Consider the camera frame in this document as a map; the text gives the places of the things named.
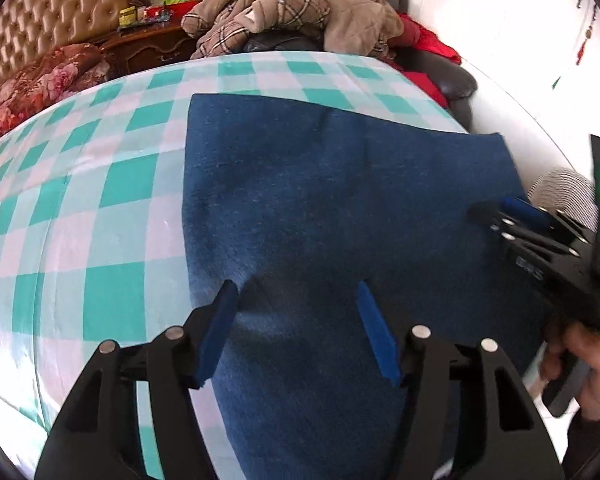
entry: metal screw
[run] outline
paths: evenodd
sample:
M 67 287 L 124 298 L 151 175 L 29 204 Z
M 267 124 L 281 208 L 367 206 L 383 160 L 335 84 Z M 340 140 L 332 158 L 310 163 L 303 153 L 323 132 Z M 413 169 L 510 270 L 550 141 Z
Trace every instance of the metal screw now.
M 106 341 L 103 341 L 102 343 L 100 343 L 100 346 L 98 347 L 98 350 L 100 350 L 101 354 L 110 354 L 115 349 L 116 349 L 116 342 L 112 341 L 111 339 L 107 339 Z
M 480 346 L 485 352 L 495 352 L 498 349 L 498 343 L 496 343 L 493 339 L 483 339 L 480 342 Z
M 184 336 L 184 329 L 181 326 L 171 326 L 164 333 L 167 339 L 171 341 L 176 341 L 176 339 L 180 339 Z
M 431 329 L 428 326 L 416 325 L 411 329 L 411 333 L 418 339 L 428 339 L 431 337 Z

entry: floral blanket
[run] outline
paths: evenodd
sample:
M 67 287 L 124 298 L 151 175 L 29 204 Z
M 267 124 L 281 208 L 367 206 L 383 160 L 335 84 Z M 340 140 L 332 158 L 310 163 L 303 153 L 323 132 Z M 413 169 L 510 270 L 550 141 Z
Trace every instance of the floral blanket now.
M 109 80 L 110 66 L 89 43 L 56 49 L 0 83 L 0 137 L 45 108 Z

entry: human hand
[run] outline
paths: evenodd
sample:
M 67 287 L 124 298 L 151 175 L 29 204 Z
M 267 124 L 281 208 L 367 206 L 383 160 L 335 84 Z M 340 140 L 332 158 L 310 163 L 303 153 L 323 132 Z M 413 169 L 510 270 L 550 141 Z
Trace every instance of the human hand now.
M 592 369 L 576 400 L 585 420 L 600 420 L 600 334 L 579 322 L 570 324 L 566 329 L 558 322 L 550 322 L 545 340 L 547 348 L 540 363 L 540 376 L 547 381 L 560 377 L 560 355 L 565 350 L 582 359 Z

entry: blue towel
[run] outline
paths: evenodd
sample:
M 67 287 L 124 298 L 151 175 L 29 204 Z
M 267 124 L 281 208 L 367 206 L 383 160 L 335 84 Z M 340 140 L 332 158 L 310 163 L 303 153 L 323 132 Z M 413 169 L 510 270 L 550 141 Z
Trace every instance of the blue towel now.
M 241 288 L 213 384 L 248 479 L 380 478 L 405 393 L 381 377 L 366 338 L 362 279 L 433 332 L 494 338 L 526 369 L 545 307 L 466 219 L 473 202 L 522 194 L 498 135 L 262 96 L 192 97 L 190 293 L 199 306 L 225 279 Z M 450 416 L 441 461 L 456 426 Z

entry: wooden nightstand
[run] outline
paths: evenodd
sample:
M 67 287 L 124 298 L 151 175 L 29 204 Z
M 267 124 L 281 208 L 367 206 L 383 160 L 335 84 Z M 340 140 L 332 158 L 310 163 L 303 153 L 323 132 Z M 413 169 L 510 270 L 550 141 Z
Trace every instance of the wooden nightstand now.
M 196 51 L 196 40 L 179 23 L 154 23 L 117 32 L 101 50 L 117 75 L 123 76 L 185 61 Z

